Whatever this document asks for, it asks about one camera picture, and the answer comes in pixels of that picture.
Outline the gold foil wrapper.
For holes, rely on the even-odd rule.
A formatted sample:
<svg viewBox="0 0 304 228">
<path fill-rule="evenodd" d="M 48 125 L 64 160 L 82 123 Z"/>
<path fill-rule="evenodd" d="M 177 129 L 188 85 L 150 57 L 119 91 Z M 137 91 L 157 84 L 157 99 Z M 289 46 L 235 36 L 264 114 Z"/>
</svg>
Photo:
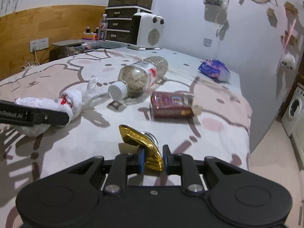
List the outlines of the gold foil wrapper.
<svg viewBox="0 0 304 228">
<path fill-rule="evenodd" d="M 143 164 L 147 169 L 163 172 L 164 162 L 156 143 L 146 134 L 128 125 L 119 125 L 119 131 L 124 143 L 143 149 Z"/>
</svg>

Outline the red cigarette box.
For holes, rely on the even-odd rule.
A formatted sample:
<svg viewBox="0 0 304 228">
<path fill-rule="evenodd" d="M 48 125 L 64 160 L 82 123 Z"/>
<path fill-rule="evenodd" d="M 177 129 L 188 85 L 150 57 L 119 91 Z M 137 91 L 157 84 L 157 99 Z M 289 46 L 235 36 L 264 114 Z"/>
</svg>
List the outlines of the red cigarette box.
<svg viewBox="0 0 304 228">
<path fill-rule="evenodd" d="M 193 96 L 182 93 L 152 92 L 150 109 L 153 118 L 189 118 L 193 111 Z"/>
</svg>

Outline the white plastic bag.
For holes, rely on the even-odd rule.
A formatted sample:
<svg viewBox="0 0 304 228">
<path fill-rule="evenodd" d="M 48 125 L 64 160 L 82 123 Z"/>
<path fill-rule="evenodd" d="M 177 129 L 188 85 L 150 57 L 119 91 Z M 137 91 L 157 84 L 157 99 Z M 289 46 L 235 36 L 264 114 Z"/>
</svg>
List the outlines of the white plastic bag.
<svg viewBox="0 0 304 228">
<path fill-rule="evenodd" d="M 84 92 L 77 89 L 71 89 L 61 92 L 59 97 L 54 100 L 48 98 L 25 97 L 16 99 L 14 103 L 32 108 L 65 112 L 69 116 L 69 121 L 72 121 L 81 114 L 83 109 L 88 109 L 93 106 L 91 102 L 99 97 L 96 87 L 97 77 L 92 76 L 87 84 L 87 89 Z"/>
</svg>

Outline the clear plastic bottle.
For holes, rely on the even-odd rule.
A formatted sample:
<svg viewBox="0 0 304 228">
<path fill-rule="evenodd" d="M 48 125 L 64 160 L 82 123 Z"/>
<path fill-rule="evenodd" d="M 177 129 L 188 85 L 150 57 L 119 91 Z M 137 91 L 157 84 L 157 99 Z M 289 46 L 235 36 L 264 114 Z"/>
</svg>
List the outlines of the clear plastic bottle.
<svg viewBox="0 0 304 228">
<path fill-rule="evenodd" d="M 108 88 L 114 101 L 126 97 L 139 97 L 164 77 L 169 63 L 160 56 L 153 56 L 121 68 L 117 81 Z"/>
</svg>

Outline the pink cartoon blanket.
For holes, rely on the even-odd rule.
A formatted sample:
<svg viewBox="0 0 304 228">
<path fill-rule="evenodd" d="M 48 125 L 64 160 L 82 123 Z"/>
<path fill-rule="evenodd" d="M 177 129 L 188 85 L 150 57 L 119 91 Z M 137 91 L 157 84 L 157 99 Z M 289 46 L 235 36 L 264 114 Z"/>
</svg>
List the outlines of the pink cartoon blanket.
<svg viewBox="0 0 304 228">
<path fill-rule="evenodd" d="M 160 82 L 138 98 L 115 102 L 108 87 L 121 68 L 154 55 L 168 61 Z M 85 91 L 96 76 L 99 97 L 80 116 L 62 128 L 51 127 L 38 137 L 26 137 L 14 127 L 1 125 L 1 227 L 19 227 L 17 193 L 31 182 L 96 155 L 111 160 L 119 153 L 136 152 L 123 143 L 119 125 L 154 135 L 160 146 L 197 160 L 214 156 L 248 169 L 250 124 L 235 125 L 223 112 L 250 118 L 238 75 L 228 83 L 215 83 L 198 71 L 201 60 L 167 49 L 136 52 L 128 49 L 93 51 L 33 67 L 1 81 L 1 99 L 23 97 L 55 99 L 61 92 Z M 191 120 L 157 120 L 150 112 L 152 91 L 191 93 L 202 112 Z"/>
</svg>

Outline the white bed platform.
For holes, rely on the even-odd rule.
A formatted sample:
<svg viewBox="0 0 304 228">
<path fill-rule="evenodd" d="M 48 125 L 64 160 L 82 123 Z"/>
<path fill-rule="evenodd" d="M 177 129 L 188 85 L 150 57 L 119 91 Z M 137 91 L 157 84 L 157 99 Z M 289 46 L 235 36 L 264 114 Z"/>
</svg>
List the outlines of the white bed platform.
<svg viewBox="0 0 304 228">
<path fill-rule="evenodd" d="M 159 48 L 131 54 L 134 63 L 109 86 L 114 101 L 150 104 L 145 117 L 163 142 L 190 135 L 201 139 L 204 153 L 249 153 L 252 109 L 224 63 Z"/>
</svg>

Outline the purple tissue pack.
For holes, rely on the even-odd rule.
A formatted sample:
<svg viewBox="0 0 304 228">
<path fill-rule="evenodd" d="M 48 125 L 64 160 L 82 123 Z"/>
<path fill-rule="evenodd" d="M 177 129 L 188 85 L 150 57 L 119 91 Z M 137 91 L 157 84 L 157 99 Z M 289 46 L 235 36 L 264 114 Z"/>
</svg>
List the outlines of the purple tissue pack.
<svg viewBox="0 0 304 228">
<path fill-rule="evenodd" d="M 231 73 L 225 64 L 215 59 L 201 61 L 198 70 L 205 76 L 219 82 L 229 82 L 231 79 Z"/>
</svg>

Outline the white space heater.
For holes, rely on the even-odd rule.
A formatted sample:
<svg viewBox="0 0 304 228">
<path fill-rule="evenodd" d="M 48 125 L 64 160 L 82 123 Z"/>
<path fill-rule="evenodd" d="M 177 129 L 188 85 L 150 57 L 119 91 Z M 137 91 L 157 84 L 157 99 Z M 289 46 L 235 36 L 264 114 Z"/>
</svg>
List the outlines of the white space heater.
<svg viewBox="0 0 304 228">
<path fill-rule="evenodd" d="M 136 51 L 160 50 L 164 18 L 155 14 L 138 12 L 132 16 L 128 48 Z"/>
</svg>

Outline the upright water bottle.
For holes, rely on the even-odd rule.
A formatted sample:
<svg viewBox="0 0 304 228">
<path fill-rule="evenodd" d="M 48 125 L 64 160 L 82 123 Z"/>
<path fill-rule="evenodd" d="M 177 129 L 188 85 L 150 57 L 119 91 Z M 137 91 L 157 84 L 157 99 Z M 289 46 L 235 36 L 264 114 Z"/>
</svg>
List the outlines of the upright water bottle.
<svg viewBox="0 0 304 228">
<path fill-rule="evenodd" d="M 108 19 L 107 15 L 104 13 L 101 20 L 99 21 L 99 29 L 97 39 L 99 41 L 105 41 L 107 36 Z"/>
</svg>

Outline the white washing machine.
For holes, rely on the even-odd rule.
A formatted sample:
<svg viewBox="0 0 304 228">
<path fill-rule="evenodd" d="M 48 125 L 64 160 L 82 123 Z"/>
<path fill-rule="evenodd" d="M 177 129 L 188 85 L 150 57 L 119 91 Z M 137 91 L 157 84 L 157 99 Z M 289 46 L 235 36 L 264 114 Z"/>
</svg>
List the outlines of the white washing machine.
<svg viewBox="0 0 304 228">
<path fill-rule="evenodd" d="M 292 99 L 281 119 L 281 123 L 288 137 L 296 129 L 299 121 L 303 116 L 303 85 L 297 83 Z"/>
</svg>

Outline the black drawer organizer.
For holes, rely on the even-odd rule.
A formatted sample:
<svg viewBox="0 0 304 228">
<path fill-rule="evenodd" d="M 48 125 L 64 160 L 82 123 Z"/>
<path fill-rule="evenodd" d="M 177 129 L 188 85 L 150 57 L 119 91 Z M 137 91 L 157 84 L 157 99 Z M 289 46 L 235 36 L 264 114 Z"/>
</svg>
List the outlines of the black drawer organizer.
<svg viewBox="0 0 304 228">
<path fill-rule="evenodd" d="M 139 6 L 107 7 L 105 9 L 108 19 L 106 40 L 127 44 L 132 16 L 138 12 L 152 13 L 151 10 Z"/>
</svg>

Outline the white wall socket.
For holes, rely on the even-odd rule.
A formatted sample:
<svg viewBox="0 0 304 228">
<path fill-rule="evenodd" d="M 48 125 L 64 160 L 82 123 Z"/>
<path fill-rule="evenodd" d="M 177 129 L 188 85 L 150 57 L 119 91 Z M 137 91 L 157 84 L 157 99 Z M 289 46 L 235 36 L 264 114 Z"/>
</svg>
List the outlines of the white wall socket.
<svg viewBox="0 0 304 228">
<path fill-rule="evenodd" d="M 48 38 L 32 40 L 29 42 L 29 52 L 47 49 L 49 47 Z"/>
</svg>

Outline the white plush wall toy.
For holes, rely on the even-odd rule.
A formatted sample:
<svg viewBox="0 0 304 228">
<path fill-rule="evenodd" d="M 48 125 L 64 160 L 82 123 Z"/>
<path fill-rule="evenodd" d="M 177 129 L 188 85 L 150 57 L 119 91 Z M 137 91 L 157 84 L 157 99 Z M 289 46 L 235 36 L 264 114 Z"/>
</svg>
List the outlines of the white plush wall toy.
<svg viewBox="0 0 304 228">
<path fill-rule="evenodd" d="M 296 67 L 295 57 L 290 53 L 284 55 L 281 60 L 281 65 L 293 70 Z"/>
</svg>

